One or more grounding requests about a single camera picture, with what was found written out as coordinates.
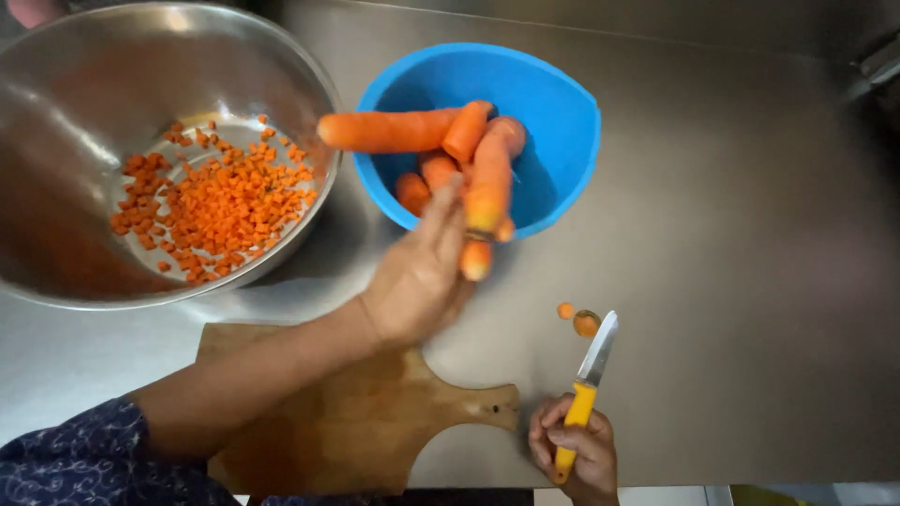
knife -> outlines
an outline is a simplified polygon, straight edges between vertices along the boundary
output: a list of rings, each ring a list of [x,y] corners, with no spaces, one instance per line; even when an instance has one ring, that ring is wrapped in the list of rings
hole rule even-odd
[[[588,424],[590,412],[594,409],[594,398],[597,397],[597,387],[600,378],[603,377],[603,369],[607,366],[609,352],[613,347],[613,340],[618,330],[618,316],[615,311],[610,311],[603,319],[597,335],[590,343],[588,354],[584,356],[584,362],[575,376],[575,399],[571,402],[569,412],[565,415],[564,427],[584,427]],[[569,472],[575,463],[575,452],[568,448],[556,449],[556,477],[553,482],[563,484],[569,479]]]

dark blue patterned shirt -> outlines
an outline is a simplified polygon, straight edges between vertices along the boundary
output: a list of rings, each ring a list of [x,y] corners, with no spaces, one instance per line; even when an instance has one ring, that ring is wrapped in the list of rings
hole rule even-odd
[[[0,504],[239,505],[206,475],[204,462],[173,465],[150,458],[147,438],[143,413],[125,397],[26,434],[0,448]],[[264,505],[312,502],[270,497]]]

metal bowl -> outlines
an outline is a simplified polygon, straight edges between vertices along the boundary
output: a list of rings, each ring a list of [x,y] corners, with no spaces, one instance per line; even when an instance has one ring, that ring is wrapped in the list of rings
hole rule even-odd
[[[340,153],[315,129],[337,108],[325,71],[287,32],[228,7],[123,5],[26,33],[0,52],[0,286],[39,303],[112,310],[259,278],[297,249],[329,194]],[[193,131],[215,120],[223,139],[247,146],[265,128],[258,114],[307,151],[319,193],[262,257],[191,287],[182,273],[158,272],[165,253],[113,234],[131,154],[160,151],[178,167],[161,140],[174,121]],[[218,154],[178,148],[194,159]]]

stainless steel countertop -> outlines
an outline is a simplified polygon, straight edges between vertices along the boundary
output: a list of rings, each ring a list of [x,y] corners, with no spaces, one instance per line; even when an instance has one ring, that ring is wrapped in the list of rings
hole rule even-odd
[[[555,307],[615,309],[597,405],[623,486],[900,475],[898,211],[813,59],[534,24],[309,0],[283,25],[346,108],[391,61],[480,41],[580,81],[603,114],[598,167],[549,230],[501,248],[459,324],[426,347],[464,386],[514,383],[526,406],[571,388],[589,342]],[[401,230],[350,157],[318,228],[284,267],[229,294],[130,312],[0,298],[0,442],[194,360],[206,321],[304,321],[365,286]],[[547,486],[522,434],[460,426],[411,486]]]

blue bowl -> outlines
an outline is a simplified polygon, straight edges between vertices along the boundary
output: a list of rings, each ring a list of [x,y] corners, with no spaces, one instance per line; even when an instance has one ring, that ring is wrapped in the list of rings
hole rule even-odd
[[[488,44],[441,44],[390,64],[366,88],[357,111],[401,113],[488,100],[527,130],[513,162],[509,216],[515,239],[554,224],[590,180],[600,147],[597,101],[560,69],[525,53]],[[393,196],[416,153],[353,154],[363,186],[378,207],[407,230],[419,223]]]

